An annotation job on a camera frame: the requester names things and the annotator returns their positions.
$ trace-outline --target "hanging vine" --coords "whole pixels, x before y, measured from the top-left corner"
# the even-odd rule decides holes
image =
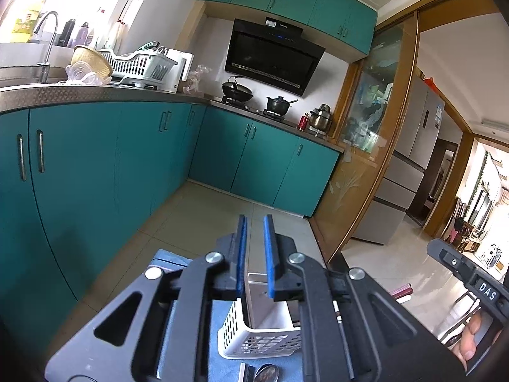
[[[465,211],[465,214],[468,214],[468,212],[470,210],[470,206],[472,205],[472,202],[473,202],[473,200],[475,198],[475,195],[477,194],[477,191],[479,189],[480,182],[483,179],[484,167],[486,166],[486,161],[488,160],[488,155],[489,155],[489,152],[485,152],[484,153],[483,164],[480,166],[479,176],[478,176],[477,181],[475,182],[474,191],[472,191],[472,195],[470,196],[470,200],[468,200],[467,210]]]

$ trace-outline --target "gray refrigerator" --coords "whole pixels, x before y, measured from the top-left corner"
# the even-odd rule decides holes
[[[353,238],[387,244],[394,236],[424,176],[435,147],[444,101],[419,77],[387,171]]]

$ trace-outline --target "metal spoon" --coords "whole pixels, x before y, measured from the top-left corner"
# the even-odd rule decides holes
[[[260,366],[254,377],[254,382],[277,382],[279,368],[271,363],[266,363]]]

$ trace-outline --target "screw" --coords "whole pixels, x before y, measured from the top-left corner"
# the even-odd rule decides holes
[[[145,277],[149,280],[155,280],[162,276],[162,270],[159,267],[150,267],[145,271]]]
[[[288,256],[288,261],[292,264],[300,264],[304,261],[306,256],[301,252],[293,252]]]
[[[222,254],[217,251],[211,251],[205,256],[205,261],[210,264],[219,263],[222,260]]]
[[[348,275],[352,280],[362,280],[366,277],[366,272],[362,268],[354,267],[350,269]]]

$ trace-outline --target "curved faucet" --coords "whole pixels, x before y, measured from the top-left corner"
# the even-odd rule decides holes
[[[53,31],[52,39],[49,41],[48,51],[46,52],[46,56],[44,57],[44,62],[37,63],[37,66],[41,67],[41,74],[39,76],[38,83],[46,83],[48,80],[48,74],[49,74],[49,68],[51,64],[49,63],[49,55],[52,52],[52,47],[55,42],[55,37],[57,36],[57,28],[59,26],[59,15],[56,11],[49,11],[46,13],[46,15],[41,18],[41,21],[34,29],[34,34],[37,34],[39,32],[39,29],[41,28],[41,25],[44,23],[44,21],[48,18],[50,15],[55,16],[55,30]]]

